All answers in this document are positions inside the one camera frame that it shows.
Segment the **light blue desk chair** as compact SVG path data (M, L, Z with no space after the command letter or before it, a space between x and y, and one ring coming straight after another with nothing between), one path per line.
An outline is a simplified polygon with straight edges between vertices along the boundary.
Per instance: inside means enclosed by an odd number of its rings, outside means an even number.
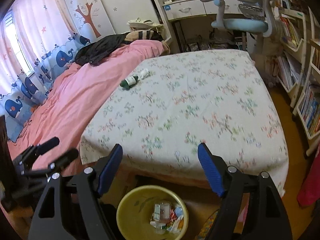
M244 18L225 18L225 0L200 0L203 3L213 2L218 7L216 21L212 23L213 28L219 30L238 30L262 37L276 35L277 26L273 14L274 0L237 0Z

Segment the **trash pile in bin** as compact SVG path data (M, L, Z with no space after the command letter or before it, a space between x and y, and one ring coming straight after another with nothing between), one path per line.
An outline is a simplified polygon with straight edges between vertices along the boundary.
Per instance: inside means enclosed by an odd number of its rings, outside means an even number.
M181 205L171 202L156 203L153 207L150 225L158 235L180 233L184 226L184 212Z

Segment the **white wardrobe tree decal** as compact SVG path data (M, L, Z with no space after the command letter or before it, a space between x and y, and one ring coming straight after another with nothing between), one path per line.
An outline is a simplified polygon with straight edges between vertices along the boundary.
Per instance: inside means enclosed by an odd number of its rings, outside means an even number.
M151 0L65 0L65 4L77 31L91 41L128 32L129 21L159 22Z

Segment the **pink quilt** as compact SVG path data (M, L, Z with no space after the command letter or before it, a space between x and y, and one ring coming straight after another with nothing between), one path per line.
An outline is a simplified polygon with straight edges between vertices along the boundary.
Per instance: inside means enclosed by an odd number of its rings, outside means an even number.
M76 148L98 109L142 61L168 51L164 42L136 40L116 49L98 66L72 63L54 82L48 99L33 112L16 142L8 143L12 158L27 147L58 137L60 143L40 156L34 169L45 168L70 148Z

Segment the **green small bottle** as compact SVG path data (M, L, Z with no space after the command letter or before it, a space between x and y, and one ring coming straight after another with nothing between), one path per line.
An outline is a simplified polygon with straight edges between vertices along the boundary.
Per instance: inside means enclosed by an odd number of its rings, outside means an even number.
M127 78L121 81L120 87L125 90L129 90L130 88L132 88L137 84L138 79L139 79L138 76L134 76L134 75L128 76Z

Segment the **colourful floor mat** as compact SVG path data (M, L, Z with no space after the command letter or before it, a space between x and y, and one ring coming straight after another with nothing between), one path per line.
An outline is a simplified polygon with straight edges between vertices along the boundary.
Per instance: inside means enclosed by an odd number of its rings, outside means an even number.
M219 210L216 210L210 215L210 217L206 220L198 235L196 235L196 237L194 238L195 240L205 240L215 222L218 213Z

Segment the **floral bed sheet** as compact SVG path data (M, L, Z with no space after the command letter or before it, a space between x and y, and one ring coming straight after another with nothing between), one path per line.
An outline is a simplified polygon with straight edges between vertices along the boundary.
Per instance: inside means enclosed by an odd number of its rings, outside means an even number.
M271 175L280 194L289 169L283 128L249 54L207 50L148 59L149 76L116 88L84 130L80 158L89 164L123 148L122 164L145 176L207 187L199 144L228 165Z

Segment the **black clothing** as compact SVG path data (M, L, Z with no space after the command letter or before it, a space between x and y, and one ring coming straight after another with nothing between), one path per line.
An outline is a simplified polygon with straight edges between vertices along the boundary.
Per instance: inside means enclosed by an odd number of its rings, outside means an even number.
M108 57L112 52L125 44L128 33L108 35L97 42L91 43L81 48L75 56L75 63L83 66L89 63L98 66L102 59Z

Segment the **red cloth item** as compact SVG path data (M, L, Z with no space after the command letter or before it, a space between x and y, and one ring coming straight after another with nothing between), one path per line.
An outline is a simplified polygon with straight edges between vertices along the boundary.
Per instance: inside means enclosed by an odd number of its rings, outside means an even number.
M307 207L319 200L320 195L320 156L319 147L313 160L310 172L304 180L297 195L298 204L301 207Z

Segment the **yellow-green trash bin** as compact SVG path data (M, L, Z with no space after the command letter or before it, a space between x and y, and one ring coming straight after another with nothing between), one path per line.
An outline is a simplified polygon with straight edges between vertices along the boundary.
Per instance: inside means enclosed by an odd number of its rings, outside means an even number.
M161 202L181 205L184 226L180 233L158 235L150 225L153 207ZM188 228L189 215L184 201L176 193L161 186L146 185L137 187L124 196L118 205L116 220L125 239L182 239Z

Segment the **white bookshelf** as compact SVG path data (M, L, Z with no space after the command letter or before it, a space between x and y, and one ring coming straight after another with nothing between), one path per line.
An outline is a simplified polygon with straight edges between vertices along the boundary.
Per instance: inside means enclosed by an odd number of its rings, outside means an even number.
M282 53L277 57L277 81L290 98L292 118L298 121L310 157L319 143L319 48L314 44L319 25L308 0L276 0Z

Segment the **beige tote bag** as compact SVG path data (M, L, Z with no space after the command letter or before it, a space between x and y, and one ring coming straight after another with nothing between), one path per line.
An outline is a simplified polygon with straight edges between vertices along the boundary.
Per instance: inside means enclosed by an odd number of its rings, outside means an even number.
M155 23L152 20L142 20L141 18L129 20L127 25L131 30L161 30L164 27L160 23Z

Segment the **striped pillow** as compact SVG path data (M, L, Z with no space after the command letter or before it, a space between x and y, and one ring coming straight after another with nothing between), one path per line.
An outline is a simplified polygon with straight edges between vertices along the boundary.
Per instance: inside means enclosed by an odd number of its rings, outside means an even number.
M126 42L133 42L136 40L163 41L163 37L154 30L136 30L128 33L125 37Z

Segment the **white desk with drawers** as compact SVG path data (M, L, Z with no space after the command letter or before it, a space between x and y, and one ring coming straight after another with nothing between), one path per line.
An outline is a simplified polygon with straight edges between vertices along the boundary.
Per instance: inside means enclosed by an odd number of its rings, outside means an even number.
M225 1L225 15L237 16L242 18L243 15L240 12L238 0L224 0ZM181 52L185 52L189 49L187 40L185 39L182 20L204 17L204 16L217 16L218 7L213 2L203 3L200 0L168 0L163 2L163 9L167 15L167 19L170 22L172 29L175 33L176 41Z

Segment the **small white wrapper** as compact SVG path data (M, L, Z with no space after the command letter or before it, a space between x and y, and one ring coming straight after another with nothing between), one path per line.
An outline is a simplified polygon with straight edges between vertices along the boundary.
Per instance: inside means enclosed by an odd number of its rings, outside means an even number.
M149 75L150 75L150 71L149 71L147 68L145 68L145 69L143 69L143 70L140 71L139 79L140 79L140 80L143 80L143 79L145 79L146 77L148 77Z

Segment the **whale pattern curtain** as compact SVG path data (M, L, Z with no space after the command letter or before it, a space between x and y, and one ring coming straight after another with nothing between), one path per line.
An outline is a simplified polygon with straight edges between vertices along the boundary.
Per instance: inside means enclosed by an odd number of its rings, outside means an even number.
M89 42L88 38L74 34L65 44L55 45L53 50L36 59L33 74L27 74L7 35L1 33L1 115L5 116L9 140L17 141L31 118L33 108L45 103L57 77Z

